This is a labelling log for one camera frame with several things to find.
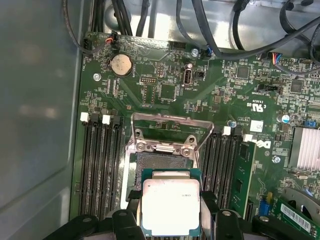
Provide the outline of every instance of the green circuit board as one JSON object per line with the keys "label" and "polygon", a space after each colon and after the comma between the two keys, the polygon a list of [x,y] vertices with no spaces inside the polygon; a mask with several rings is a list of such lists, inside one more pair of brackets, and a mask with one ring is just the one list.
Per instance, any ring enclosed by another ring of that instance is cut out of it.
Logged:
{"label": "green circuit board", "polygon": [[[86,41],[97,46],[108,34],[89,32]],[[320,199],[318,173],[307,173],[308,179],[290,174],[288,163],[296,126],[306,121],[317,122],[320,118],[320,78],[313,74],[306,77],[289,75],[276,69],[270,58],[259,56],[225,61],[192,56],[194,47],[189,44],[120,36],[117,46],[106,45],[93,56],[82,59],[79,88],[78,118],[81,113],[121,117],[119,138],[119,162],[115,181],[113,208],[121,206],[121,187],[124,173],[124,148],[132,133],[132,113],[165,114],[190,117],[213,122],[215,126],[227,126],[234,121],[243,134],[261,144],[255,146],[252,164],[246,165],[250,183],[243,194],[233,199],[253,203],[253,214],[258,213],[260,199],[269,192],[277,196],[284,187],[303,189],[313,186],[313,195]],[[125,54],[132,61],[132,72],[126,77],[116,76],[110,62],[113,56]],[[282,57],[280,63],[293,71],[305,71],[310,64],[305,59]],[[185,65],[191,64],[192,80],[184,83]],[[100,79],[94,80],[94,74]],[[273,86],[275,89],[258,91],[258,87]],[[278,116],[290,115],[290,123],[277,120]],[[76,148],[72,180],[70,218],[80,214],[80,185],[82,179],[85,129],[78,120]],[[177,138],[188,132],[174,123],[144,126],[159,137]],[[274,156],[280,157],[274,163]],[[99,183],[101,175],[95,181]]]}

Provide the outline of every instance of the wire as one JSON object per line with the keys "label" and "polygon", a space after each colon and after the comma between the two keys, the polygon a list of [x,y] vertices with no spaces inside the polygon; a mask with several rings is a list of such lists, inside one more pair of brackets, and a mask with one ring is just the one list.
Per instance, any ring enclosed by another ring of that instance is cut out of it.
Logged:
{"label": "wire", "polygon": [[126,33],[125,26],[124,26],[123,18],[121,15],[121,11],[118,6],[118,2],[117,2],[117,0],[111,0],[111,1],[112,1],[113,9],[114,9],[114,15],[115,15],[116,21],[118,22],[118,26],[120,29],[120,33],[122,35],[126,35],[127,33]]}
{"label": "wire", "polygon": [[62,0],[62,9],[63,9],[63,16],[64,16],[64,23],[65,23],[65,26],[66,26],[66,29],[74,43],[74,45],[83,53],[85,54],[88,54],[88,55],[93,55],[97,52],[99,52],[100,50],[102,50],[106,43],[107,42],[104,42],[102,43],[101,45],[98,45],[95,49],[93,50],[88,50],[88,49],[85,49],[84,47],[82,47],[76,37],[75,37],[75,34],[74,32],[72,31],[72,28],[71,28],[71,24],[70,24],[70,19],[69,19],[69,13],[68,13],[68,0]]}
{"label": "wire", "polygon": [[285,72],[286,74],[292,74],[292,75],[298,75],[298,76],[304,76],[304,75],[309,75],[309,74],[315,74],[320,71],[320,67],[317,67],[313,70],[309,71],[291,71],[289,69],[284,68],[283,66],[279,65],[278,63],[274,65],[277,69]]}
{"label": "wire", "polygon": [[124,3],[124,0],[118,0],[118,6],[119,9],[121,11],[122,14],[122,18],[123,18],[123,24],[124,24],[124,28],[126,30],[126,33],[128,36],[132,36],[132,30],[131,30],[131,26],[130,26],[130,20],[129,20],[129,16],[128,16],[128,12]]}
{"label": "wire", "polygon": [[182,8],[182,0],[176,0],[176,9],[175,9],[175,21],[176,21],[176,25],[178,26],[178,29],[180,31],[180,33],[182,34],[182,36],[191,44],[197,46],[200,49],[207,49],[207,46],[203,46],[199,43],[197,43],[195,40],[193,40],[189,34],[187,33],[184,25],[181,22],[181,17],[180,17],[180,13],[181,13],[181,8]]}
{"label": "wire", "polygon": [[[282,6],[279,14],[279,20],[281,27],[287,34],[292,34],[296,31],[296,29],[291,25],[287,18],[287,7],[288,5],[292,2],[293,0],[287,0],[285,4]],[[303,42],[305,45],[309,46],[310,45],[310,40],[307,38],[305,35],[301,34],[295,37],[296,39],[300,40]]]}
{"label": "wire", "polygon": [[285,72],[286,74],[304,76],[304,75],[309,75],[309,74],[315,74],[315,73],[320,71],[320,67],[316,67],[316,68],[314,68],[312,70],[308,70],[308,71],[292,71],[292,70],[289,70],[289,69],[279,65],[279,61],[280,61],[281,56],[282,56],[281,53],[273,52],[272,53],[272,63],[277,69]]}
{"label": "wire", "polygon": [[150,6],[149,0],[142,0],[140,21],[138,23],[138,27],[136,28],[136,32],[135,32],[136,37],[141,37],[142,33],[144,32],[149,6]]}
{"label": "wire", "polygon": [[239,31],[238,31],[240,13],[241,11],[234,12],[233,21],[232,21],[232,35],[233,35],[233,39],[236,47],[239,50],[245,50],[244,46],[242,46],[242,43],[240,41]]}
{"label": "wire", "polygon": [[319,34],[319,30],[320,30],[320,24],[315,28],[315,30],[313,32],[313,35],[312,35],[312,38],[311,38],[310,47],[309,47],[310,58],[317,65],[320,65],[320,61],[318,59],[316,59],[316,57],[315,57],[316,50],[315,50],[314,46],[315,46],[316,38],[317,38],[317,36]]}
{"label": "wire", "polygon": [[104,0],[95,0],[97,3],[96,14],[96,31],[99,33],[104,32]]}
{"label": "wire", "polygon": [[320,24],[320,17],[317,17],[316,19],[310,21],[306,25],[302,26],[299,28],[297,31],[294,33],[291,33],[280,40],[271,43],[269,45],[250,50],[250,51],[245,51],[245,52],[239,52],[239,53],[226,53],[226,52],[221,52],[212,36],[210,26],[206,17],[206,13],[204,10],[204,6],[202,3],[202,0],[192,0],[193,8],[195,11],[195,15],[197,18],[198,25],[200,27],[201,33],[204,36],[204,39],[206,42],[209,44],[209,46],[212,48],[214,54],[223,60],[238,60],[242,58],[248,58],[253,55],[258,55],[262,54],[265,52],[270,52],[273,49],[279,48],[280,46],[286,44],[290,40],[294,39],[296,36],[301,35],[305,31],[309,30],[313,26]]}

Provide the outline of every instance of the chip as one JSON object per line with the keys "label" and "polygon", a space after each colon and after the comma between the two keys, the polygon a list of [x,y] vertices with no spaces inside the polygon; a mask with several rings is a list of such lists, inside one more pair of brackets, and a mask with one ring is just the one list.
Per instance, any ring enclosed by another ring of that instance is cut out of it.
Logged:
{"label": "chip", "polygon": [[291,88],[290,88],[290,92],[291,93],[298,93],[300,94],[302,91],[302,86],[303,86],[303,82],[299,81],[299,80],[294,80],[291,83]]}
{"label": "chip", "polygon": [[176,86],[173,84],[161,85],[161,99],[174,100],[175,99]]}
{"label": "chip", "polygon": [[243,182],[242,182],[241,180],[239,180],[239,179],[237,179],[237,180],[235,181],[235,190],[236,190],[238,193],[241,192],[242,184],[243,184]]}
{"label": "chip", "polygon": [[249,67],[238,66],[238,71],[236,73],[238,79],[248,79],[249,78]]}
{"label": "chip", "polygon": [[248,155],[248,146],[242,144],[241,148],[240,148],[240,153],[239,153],[240,157],[242,157],[243,159],[247,158]]}
{"label": "chip", "polygon": [[221,103],[221,96],[214,96],[214,102],[215,102],[216,104]]}
{"label": "chip", "polygon": [[195,77],[197,79],[203,79],[205,77],[205,72],[204,71],[196,71],[195,72]]}

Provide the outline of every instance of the screw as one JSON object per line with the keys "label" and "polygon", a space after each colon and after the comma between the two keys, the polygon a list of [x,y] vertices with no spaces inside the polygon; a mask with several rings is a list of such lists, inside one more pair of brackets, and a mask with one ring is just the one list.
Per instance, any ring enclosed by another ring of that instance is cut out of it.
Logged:
{"label": "screw", "polygon": [[135,147],[138,151],[145,150],[145,145],[142,142],[139,142]]}
{"label": "screw", "polygon": [[85,219],[82,220],[82,222],[87,223],[90,222],[92,219],[90,217],[87,217]]}
{"label": "screw", "polygon": [[98,82],[98,81],[100,81],[100,79],[101,79],[101,74],[100,73],[93,74],[93,80]]}
{"label": "screw", "polygon": [[274,156],[274,157],[272,158],[272,162],[273,162],[274,164],[278,164],[278,163],[281,162],[281,158],[278,157],[278,156]]}
{"label": "screw", "polygon": [[260,216],[259,219],[260,219],[262,222],[269,222],[269,218],[267,218],[266,216]]}
{"label": "screw", "polygon": [[185,148],[182,150],[182,155],[188,156],[190,154],[190,150],[188,148]]}
{"label": "screw", "polygon": [[196,49],[196,48],[193,48],[193,49],[191,49],[190,54],[191,54],[192,57],[195,57],[195,58],[196,58],[196,57],[199,56],[199,50]]}
{"label": "screw", "polygon": [[223,211],[222,214],[225,216],[231,216],[231,212],[229,211]]}

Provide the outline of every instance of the dimm slot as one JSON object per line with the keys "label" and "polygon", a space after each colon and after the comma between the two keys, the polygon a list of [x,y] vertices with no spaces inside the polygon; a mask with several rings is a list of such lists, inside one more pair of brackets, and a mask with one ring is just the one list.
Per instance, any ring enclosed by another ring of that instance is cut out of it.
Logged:
{"label": "dimm slot", "polygon": [[95,159],[93,166],[93,181],[92,181],[92,202],[91,209],[94,216],[98,216],[99,201],[101,195],[101,163],[102,153],[104,148],[105,128],[102,123],[97,126],[97,145],[95,149]]}
{"label": "dimm slot", "polygon": [[104,125],[105,138],[103,141],[103,152],[102,152],[102,180],[101,180],[101,197],[100,197],[100,208],[99,218],[103,220],[105,215],[105,208],[109,209],[107,198],[107,185],[108,185],[108,167],[109,167],[109,155],[110,155],[110,144],[112,141],[112,122],[110,125]]}

